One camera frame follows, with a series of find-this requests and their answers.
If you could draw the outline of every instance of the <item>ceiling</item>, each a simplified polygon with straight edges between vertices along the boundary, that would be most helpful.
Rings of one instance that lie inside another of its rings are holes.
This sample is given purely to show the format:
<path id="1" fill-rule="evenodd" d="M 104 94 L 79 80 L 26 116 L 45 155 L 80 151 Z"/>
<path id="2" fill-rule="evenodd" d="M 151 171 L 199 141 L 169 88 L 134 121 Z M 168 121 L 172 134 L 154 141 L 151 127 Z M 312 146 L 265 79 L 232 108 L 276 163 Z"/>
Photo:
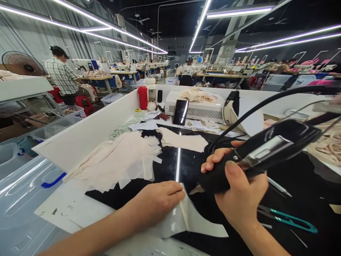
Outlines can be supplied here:
<path id="1" fill-rule="evenodd" d="M 110 8 L 114 13 L 121 13 L 126 21 L 136 26 L 139 30 L 151 37 L 151 30 L 156 32 L 158 26 L 158 6 L 163 4 L 172 4 L 186 2 L 181 0 L 98 0 L 106 7 Z M 160 37 L 183 37 L 193 36 L 195 27 L 202 11 L 204 1 L 194 0 L 196 2 L 185 3 L 180 5 L 163 6 L 159 10 L 159 34 Z M 212 0 L 210 10 L 219 9 L 223 6 L 231 6 L 235 0 Z M 255 0 L 254 4 L 268 3 L 269 0 Z M 242 32 L 260 33 L 288 30 L 312 30 L 330 25 L 341 23 L 341 16 L 337 11 L 336 0 L 293 0 L 289 4 L 269 14 L 267 17 L 259 20 L 253 25 L 247 27 Z M 137 21 L 129 18 L 145 19 L 141 25 Z M 286 24 L 272 24 L 281 19 Z M 199 36 L 209 36 L 217 34 L 225 34 L 230 18 L 221 20 L 205 20 Z"/>

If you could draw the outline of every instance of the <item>blue bin handle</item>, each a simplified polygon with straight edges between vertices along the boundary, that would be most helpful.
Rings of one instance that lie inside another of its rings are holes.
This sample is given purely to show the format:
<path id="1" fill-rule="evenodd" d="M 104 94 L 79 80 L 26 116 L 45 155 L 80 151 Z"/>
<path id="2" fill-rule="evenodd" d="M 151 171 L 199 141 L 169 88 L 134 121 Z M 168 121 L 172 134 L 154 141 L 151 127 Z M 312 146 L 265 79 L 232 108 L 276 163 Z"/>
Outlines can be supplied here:
<path id="1" fill-rule="evenodd" d="M 63 172 L 54 182 L 52 182 L 52 183 L 44 182 L 43 184 L 41 184 L 41 186 L 43 188 L 51 188 L 54 185 L 56 185 L 62 178 L 64 178 L 65 175 L 66 175 L 66 172 Z"/>
<path id="2" fill-rule="evenodd" d="M 18 156 L 23 156 L 25 154 L 25 149 L 20 148 L 20 150 L 21 150 L 21 153 L 18 153 Z"/>

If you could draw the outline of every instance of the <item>ceiling fan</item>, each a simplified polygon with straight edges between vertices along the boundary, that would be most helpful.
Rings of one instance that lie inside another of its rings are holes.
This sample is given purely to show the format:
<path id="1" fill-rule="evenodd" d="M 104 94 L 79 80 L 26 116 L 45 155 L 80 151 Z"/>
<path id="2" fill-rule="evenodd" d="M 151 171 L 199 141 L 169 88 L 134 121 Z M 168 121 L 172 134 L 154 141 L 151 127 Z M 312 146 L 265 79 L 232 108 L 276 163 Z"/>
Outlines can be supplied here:
<path id="1" fill-rule="evenodd" d="M 205 28 L 203 28 L 203 30 L 210 31 L 210 30 L 209 30 L 210 27 L 211 27 L 211 26 L 205 27 Z"/>
<path id="2" fill-rule="evenodd" d="M 162 32 L 152 32 L 152 31 L 148 31 L 149 33 L 152 33 L 152 36 L 154 35 L 154 34 L 161 34 Z"/>
<path id="3" fill-rule="evenodd" d="M 287 22 L 283 22 L 285 20 L 288 20 L 289 18 L 284 18 L 284 19 L 279 19 L 277 22 L 275 23 L 270 23 L 270 24 L 265 24 L 266 26 L 268 25 L 279 25 L 279 24 L 288 24 Z"/>
<path id="4" fill-rule="evenodd" d="M 140 22 L 141 25 L 143 25 L 143 22 L 144 22 L 144 21 L 150 20 L 150 18 L 141 19 L 141 17 L 140 17 L 139 20 L 133 19 L 133 18 L 129 18 L 129 19 L 130 19 L 130 20 L 134 20 L 134 21 L 138 21 L 138 22 Z"/>

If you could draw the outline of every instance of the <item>hand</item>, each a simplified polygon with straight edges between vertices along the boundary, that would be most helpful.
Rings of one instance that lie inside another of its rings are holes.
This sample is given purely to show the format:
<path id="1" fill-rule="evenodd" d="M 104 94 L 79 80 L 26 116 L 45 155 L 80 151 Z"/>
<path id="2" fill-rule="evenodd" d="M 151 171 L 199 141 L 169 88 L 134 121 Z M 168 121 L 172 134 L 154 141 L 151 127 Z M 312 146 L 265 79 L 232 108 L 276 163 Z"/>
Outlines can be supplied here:
<path id="1" fill-rule="evenodd" d="M 242 142 L 232 142 L 233 146 L 241 144 Z M 219 162 L 231 150 L 217 149 L 202 165 L 202 172 L 212 170 L 214 163 Z M 268 188 L 266 174 L 248 180 L 244 171 L 233 161 L 226 162 L 225 174 L 231 188 L 215 195 L 219 209 L 238 232 L 257 226 L 257 208 Z"/>
<path id="2" fill-rule="evenodd" d="M 156 225 L 185 197 L 180 183 L 164 181 L 145 186 L 123 207 L 139 232 Z"/>

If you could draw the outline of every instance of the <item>air conditioner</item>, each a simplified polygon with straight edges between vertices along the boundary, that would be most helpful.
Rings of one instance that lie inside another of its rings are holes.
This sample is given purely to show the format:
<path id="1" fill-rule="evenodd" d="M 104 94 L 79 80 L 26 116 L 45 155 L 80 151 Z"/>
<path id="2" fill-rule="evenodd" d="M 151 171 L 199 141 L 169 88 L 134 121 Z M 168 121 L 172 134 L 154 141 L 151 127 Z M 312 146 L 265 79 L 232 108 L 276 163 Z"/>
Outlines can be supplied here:
<path id="1" fill-rule="evenodd" d="M 173 116 L 175 112 L 175 104 L 179 99 L 180 91 L 169 92 L 165 101 L 165 114 Z M 204 102 L 190 101 L 188 106 L 187 118 L 190 119 L 209 119 L 217 123 L 224 123 L 222 116 L 222 108 L 224 106 L 225 100 L 220 96 L 218 97 L 217 103 L 212 103 L 210 100 L 205 100 Z"/>
<path id="2" fill-rule="evenodd" d="M 130 63 L 130 56 L 128 51 L 121 51 L 122 53 L 122 61 L 127 60 Z"/>

